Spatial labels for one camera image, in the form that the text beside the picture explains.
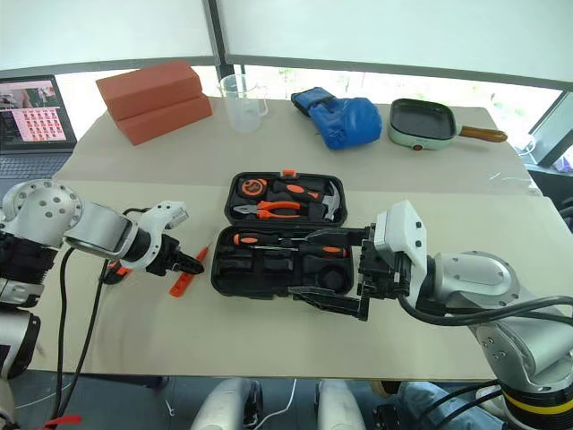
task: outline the frying pan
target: frying pan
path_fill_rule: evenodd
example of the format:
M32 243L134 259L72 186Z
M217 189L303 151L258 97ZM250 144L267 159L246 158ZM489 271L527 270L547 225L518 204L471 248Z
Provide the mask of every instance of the frying pan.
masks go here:
M488 142L504 142L508 136L499 130L456 126L451 109L431 101L398 99L390 106L389 138L415 151L440 150L457 136Z

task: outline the toolbox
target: toolbox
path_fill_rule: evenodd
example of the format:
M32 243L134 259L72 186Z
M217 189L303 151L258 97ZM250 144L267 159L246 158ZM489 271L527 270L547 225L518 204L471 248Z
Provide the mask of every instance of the toolbox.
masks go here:
M243 172L225 205L231 226L218 236L211 283L224 296L271 299L319 287L345 295L354 285L352 251L304 241L346 220L342 182L292 170Z

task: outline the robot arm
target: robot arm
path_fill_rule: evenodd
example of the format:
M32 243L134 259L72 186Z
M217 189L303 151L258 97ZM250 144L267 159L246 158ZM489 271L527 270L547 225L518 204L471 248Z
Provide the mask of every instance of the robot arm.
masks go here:
M539 301L495 255L472 251L426 256L426 230L408 201L379 215L369 228L319 230L308 239L361 246L360 298L322 288L291 288L292 294L363 321L371 298L397 298L409 314L426 323L467 325L500 381L511 428L573 428L573 320L550 305L562 297ZM539 302L534 309L547 306L539 312L517 311L516 305L533 300ZM500 316L511 309L511 316Z
M182 202L162 202L136 222L105 206L83 200L65 185L34 180L12 188L0 217L0 424L13 421L6 379L31 361L40 320L20 308L36 305L58 249L69 246L117 261L134 270L164 276L166 270L203 272L164 233L189 215Z

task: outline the tabletop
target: tabletop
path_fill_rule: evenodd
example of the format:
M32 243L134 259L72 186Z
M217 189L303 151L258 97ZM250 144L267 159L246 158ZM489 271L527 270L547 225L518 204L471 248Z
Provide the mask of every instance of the tabletop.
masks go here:
M196 254L228 225L223 214L228 185L63 182L83 199L118 211L163 200L184 201L191 217L170 234L181 240L188 254ZM349 190L346 226L367 226L379 212L405 198L425 222L429 254L469 250L497 254L514 266L522 285L534 294L569 294L573 237L548 199ZM68 263L65 371L75 368L80 355L100 265L99 258L82 253L75 253ZM360 322L291 298L223 297L210 285L210 256L205 265L206 273L197 276L178 299L168 294L176 273L160 278L135 272L119 285L106 287L83 371L393 380L492 376L466 328L418 322L392 300L371 301L370 320ZM42 328L31 368L54 370L58 270L49 272L46 284L34 309Z
M213 116L132 146L108 113L78 142L60 180L228 185L244 171L338 176L350 191L528 194L531 177L507 143L457 137L445 150L414 151L388 135L389 105L378 105L379 140L330 150L312 121L290 101L269 100L269 114L254 133L238 133L221 99L210 98ZM482 107L454 107L460 125L495 128Z

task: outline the brick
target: brick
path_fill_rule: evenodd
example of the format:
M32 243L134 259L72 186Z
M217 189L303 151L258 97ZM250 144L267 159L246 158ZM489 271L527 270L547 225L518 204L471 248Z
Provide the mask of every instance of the brick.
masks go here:
M133 145L139 145L211 115L209 99L200 95L171 106L115 121Z
M116 121L196 98L202 91L199 75L184 60L111 76L96 84Z

